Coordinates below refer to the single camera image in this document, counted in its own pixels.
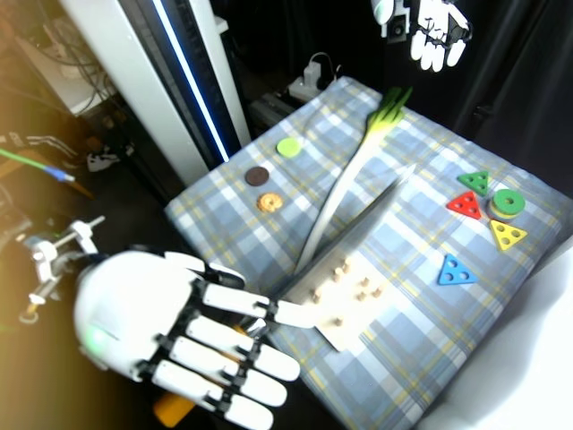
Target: triangle block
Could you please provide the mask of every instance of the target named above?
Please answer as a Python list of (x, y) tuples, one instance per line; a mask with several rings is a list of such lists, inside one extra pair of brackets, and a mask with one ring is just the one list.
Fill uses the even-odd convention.
[(477, 282), (477, 277), (452, 254), (446, 254), (438, 283), (440, 285), (459, 285), (473, 284), (474, 282)]
[(484, 197), (487, 194), (487, 181), (490, 174), (485, 170), (483, 172), (466, 173), (465, 175), (458, 176), (458, 181), (474, 190), (476, 193)]
[(475, 198), (473, 191), (468, 191), (467, 193), (463, 193), (459, 197), (456, 197), (454, 200), (449, 202), (446, 207), (452, 211), (466, 215), (467, 217), (475, 219), (480, 219), (482, 217), (480, 207), (477, 204), (477, 199)]
[(501, 251), (507, 251), (511, 246), (527, 236), (525, 230), (503, 224), (495, 219), (490, 221), (490, 227), (492, 228), (493, 237), (495, 237), (495, 241)]

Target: led light strip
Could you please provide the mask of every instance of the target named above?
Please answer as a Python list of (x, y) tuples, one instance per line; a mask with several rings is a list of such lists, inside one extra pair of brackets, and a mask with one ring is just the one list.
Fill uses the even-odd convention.
[(207, 109), (207, 105), (205, 105), (205, 100), (203, 100), (203, 96), (201, 95), (201, 92), (199, 91), (199, 87), (197, 86), (197, 82), (195, 81), (195, 78), (193, 77), (193, 73), (191, 72), (191, 68), (189, 67), (189, 63), (187, 63), (187, 59), (185, 58), (183, 50), (181, 49), (181, 45), (179, 45), (179, 40), (177, 40), (177, 36), (175, 35), (173, 27), (171, 26), (171, 21), (169, 20), (169, 17), (167, 16), (167, 12), (165, 11), (163, 4), (161, 3), (161, 0), (152, 0), (152, 1), (153, 1), (153, 5), (155, 6), (155, 10), (158, 12), (159, 19), (161, 20), (161, 24), (163, 24), (163, 28), (165, 29), (165, 31), (167, 33), (167, 37), (169, 38), (169, 41), (171, 42), (171, 46), (173, 47), (173, 49), (175, 51), (175, 55), (177, 56), (177, 60), (179, 60), (179, 64), (183, 68), (183, 72), (185, 73), (185, 78), (187, 78), (187, 81), (189, 82), (189, 86), (191, 87), (191, 91), (193, 92), (193, 95), (197, 99), (197, 103), (199, 103), (199, 108), (201, 109), (203, 116), (205, 116), (205, 119), (207, 120), (207, 125), (209, 126), (211, 134), (213, 135), (213, 138), (215, 139), (215, 143), (217, 144), (217, 148), (218, 148), (219, 152), (221, 153), (223, 160), (225, 162), (227, 162), (227, 161), (229, 161), (227, 151), (225, 150), (225, 147), (223, 146), (223, 142), (221, 141), (221, 138), (218, 135), (217, 128), (215, 128), (215, 125), (213, 124), (213, 120), (211, 118), (209, 110)]

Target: checkered fabric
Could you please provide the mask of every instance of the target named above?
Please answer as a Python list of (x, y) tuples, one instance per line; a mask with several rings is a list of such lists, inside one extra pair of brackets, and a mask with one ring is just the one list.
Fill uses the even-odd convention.
[[(381, 95), (352, 79), (334, 82), (317, 99), (268, 130), (227, 164), (190, 186), (167, 207), (180, 232), (209, 262), (240, 271), (248, 289), (272, 293), (291, 276), (329, 189), (364, 134)], [(296, 138), (293, 159), (277, 143)], [(396, 177), (417, 164), (385, 222), (359, 252), (394, 288), (393, 303), (349, 349), (337, 352), (316, 330), (282, 327), (278, 348), (301, 364), (305, 383), (349, 428), (408, 428), (466, 361), (543, 253), (570, 234), (573, 202), (536, 177), (406, 109), (341, 203), (326, 232), (330, 241)], [(245, 183), (253, 166), (270, 172), (265, 185)], [(490, 192), (519, 190), (526, 209), (513, 223), (529, 234), (498, 251), (487, 217), (470, 219), (445, 205), (465, 191), (462, 173), (490, 172)], [(275, 192), (284, 206), (257, 209)], [(487, 198), (479, 198), (482, 209)], [(451, 253), (479, 281), (439, 286)]]

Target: white robotic hand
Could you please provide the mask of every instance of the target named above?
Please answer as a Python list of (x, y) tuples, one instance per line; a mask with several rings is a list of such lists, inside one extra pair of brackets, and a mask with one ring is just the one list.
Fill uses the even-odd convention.
[(410, 56), (423, 70), (439, 72), (444, 62), (455, 66), (471, 39), (471, 24), (458, 8), (445, 0), (420, 0), (418, 30)]
[(300, 366), (201, 315), (201, 307), (311, 328), (304, 308), (225, 287), (244, 279), (178, 253), (126, 251), (88, 269), (78, 283), (76, 334), (97, 365), (136, 382), (148, 379), (240, 426), (271, 427), (273, 416), (261, 403), (276, 407), (287, 397), (271, 376), (292, 381)]

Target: yellow cookie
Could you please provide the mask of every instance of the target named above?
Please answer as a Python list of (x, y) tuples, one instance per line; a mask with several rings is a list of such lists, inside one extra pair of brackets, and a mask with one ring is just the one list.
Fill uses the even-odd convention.
[(263, 212), (274, 212), (283, 205), (283, 199), (277, 193), (265, 193), (257, 201), (257, 208)]

